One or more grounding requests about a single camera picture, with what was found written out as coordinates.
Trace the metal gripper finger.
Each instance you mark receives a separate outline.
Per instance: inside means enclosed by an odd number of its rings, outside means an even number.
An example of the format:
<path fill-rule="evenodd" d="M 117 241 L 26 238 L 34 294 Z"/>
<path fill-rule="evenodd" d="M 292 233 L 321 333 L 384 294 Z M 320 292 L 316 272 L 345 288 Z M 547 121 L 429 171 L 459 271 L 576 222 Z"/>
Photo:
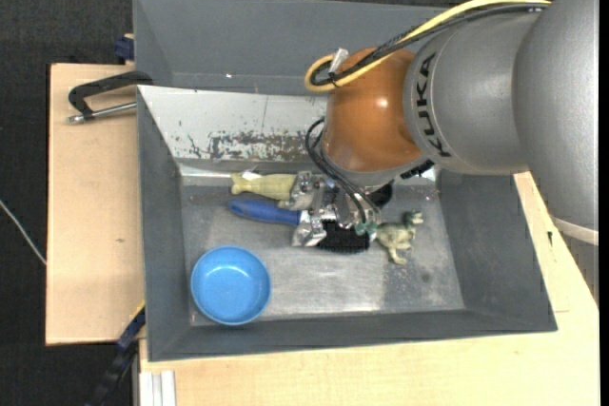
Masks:
<path fill-rule="evenodd" d="M 322 190 L 324 177 L 310 171 L 298 172 L 292 185 L 287 208 L 291 210 L 306 210 L 314 204 L 316 195 Z"/>
<path fill-rule="evenodd" d="M 316 215 L 302 213 L 293 231 L 291 245 L 294 247 L 313 247 L 327 236 L 325 221 Z"/>

